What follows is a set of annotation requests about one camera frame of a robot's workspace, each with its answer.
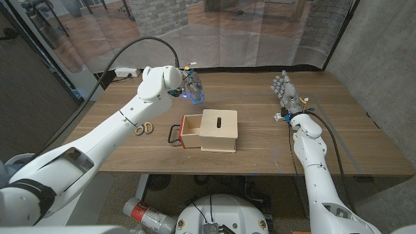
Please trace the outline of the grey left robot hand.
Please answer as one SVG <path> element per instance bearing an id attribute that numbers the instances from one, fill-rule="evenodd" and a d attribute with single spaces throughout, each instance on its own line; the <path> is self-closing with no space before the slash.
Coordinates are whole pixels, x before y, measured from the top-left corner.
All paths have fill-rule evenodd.
<path id="1" fill-rule="evenodd" d="M 203 85 L 198 73 L 194 69 L 187 69 L 183 70 L 182 74 L 181 97 L 190 98 L 194 105 L 202 104 L 204 101 Z"/>

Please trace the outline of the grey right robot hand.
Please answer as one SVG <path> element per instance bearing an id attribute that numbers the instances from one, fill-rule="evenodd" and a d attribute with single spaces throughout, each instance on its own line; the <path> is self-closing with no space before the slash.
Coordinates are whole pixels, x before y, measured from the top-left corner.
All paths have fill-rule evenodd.
<path id="1" fill-rule="evenodd" d="M 304 113 L 308 98 L 302 99 L 299 96 L 285 70 L 282 71 L 281 76 L 275 77 L 270 88 L 279 98 L 281 105 L 280 113 L 274 116 L 276 121 L 288 122 L 292 116 Z"/>

